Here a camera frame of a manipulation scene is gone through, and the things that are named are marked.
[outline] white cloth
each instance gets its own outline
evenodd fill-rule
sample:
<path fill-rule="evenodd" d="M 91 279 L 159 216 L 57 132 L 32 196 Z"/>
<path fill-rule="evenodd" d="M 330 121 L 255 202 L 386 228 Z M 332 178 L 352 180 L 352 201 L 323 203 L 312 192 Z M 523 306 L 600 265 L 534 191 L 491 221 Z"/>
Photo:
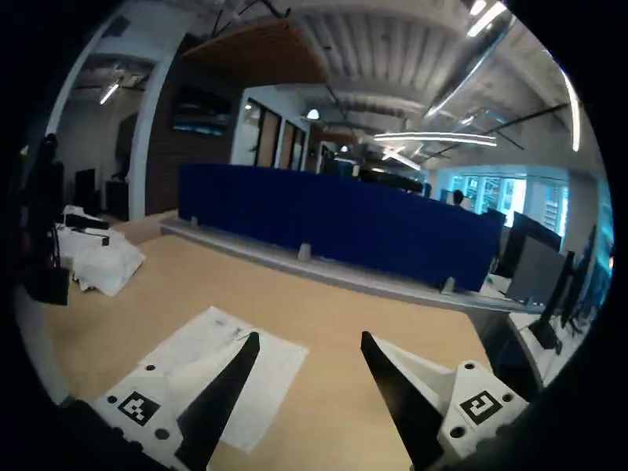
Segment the white cloth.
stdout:
<path fill-rule="evenodd" d="M 72 276 L 83 291 L 95 287 L 115 296 L 146 258 L 113 229 L 88 228 L 82 233 L 59 225 L 57 233 L 60 256 L 71 261 Z M 109 238 L 107 246 L 103 246 L 105 236 Z"/>

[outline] door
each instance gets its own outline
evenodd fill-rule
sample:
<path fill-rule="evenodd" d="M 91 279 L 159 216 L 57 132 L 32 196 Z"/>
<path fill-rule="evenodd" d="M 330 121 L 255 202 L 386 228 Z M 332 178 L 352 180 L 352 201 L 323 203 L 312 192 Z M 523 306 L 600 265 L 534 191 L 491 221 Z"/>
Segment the door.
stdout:
<path fill-rule="evenodd" d="M 279 116 L 264 110 L 261 123 L 260 144 L 257 146 L 257 166 L 273 167 L 279 138 Z"/>

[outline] wooden table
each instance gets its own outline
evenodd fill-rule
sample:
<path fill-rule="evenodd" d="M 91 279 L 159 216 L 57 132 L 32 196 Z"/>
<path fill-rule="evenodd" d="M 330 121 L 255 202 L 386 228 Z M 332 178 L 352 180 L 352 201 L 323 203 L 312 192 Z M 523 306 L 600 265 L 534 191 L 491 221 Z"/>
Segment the wooden table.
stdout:
<path fill-rule="evenodd" d="M 75 396 L 102 395 L 212 305 L 309 349 L 262 441 L 250 455 L 220 442 L 213 470 L 406 471 L 410 459 L 360 351 L 363 330 L 447 367 L 466 359 L 489 367 L 462 312 L 332 287 L 174 235 L 140 249 L 146 262 L 116 297 L 73 285 L 68 307 L 46 307 Z"/>

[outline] glass wall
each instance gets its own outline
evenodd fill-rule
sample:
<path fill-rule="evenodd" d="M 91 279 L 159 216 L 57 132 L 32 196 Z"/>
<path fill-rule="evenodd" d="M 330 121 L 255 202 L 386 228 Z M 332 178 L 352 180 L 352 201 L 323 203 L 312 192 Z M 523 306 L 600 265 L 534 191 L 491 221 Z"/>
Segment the glass wall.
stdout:
<path fill-rule="evenodd" d="M 569 199 L 566 183 L 547 183 L 533 178 L 529 188 L 523 175 L 507 178 L 455 174 L 451 176 L 449 191 L 455 190 L 462 191 L 470 200 L 469 210 L 474 213 L 497 210 L 506 215 L 505 225 L 512 227 L 516 211 L 564 236 Z"/>

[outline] person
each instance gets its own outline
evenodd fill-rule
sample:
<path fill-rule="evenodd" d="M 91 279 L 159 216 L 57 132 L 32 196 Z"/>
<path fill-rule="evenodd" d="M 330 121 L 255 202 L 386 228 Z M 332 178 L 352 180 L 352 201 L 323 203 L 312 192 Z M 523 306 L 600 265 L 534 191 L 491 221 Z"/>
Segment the person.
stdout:
<path fill-rule="evenodd" d="M 454 206 L 460 206 L 465 196 L 462 194 L 460 190 L 456 190 L 454 192 Z"/>

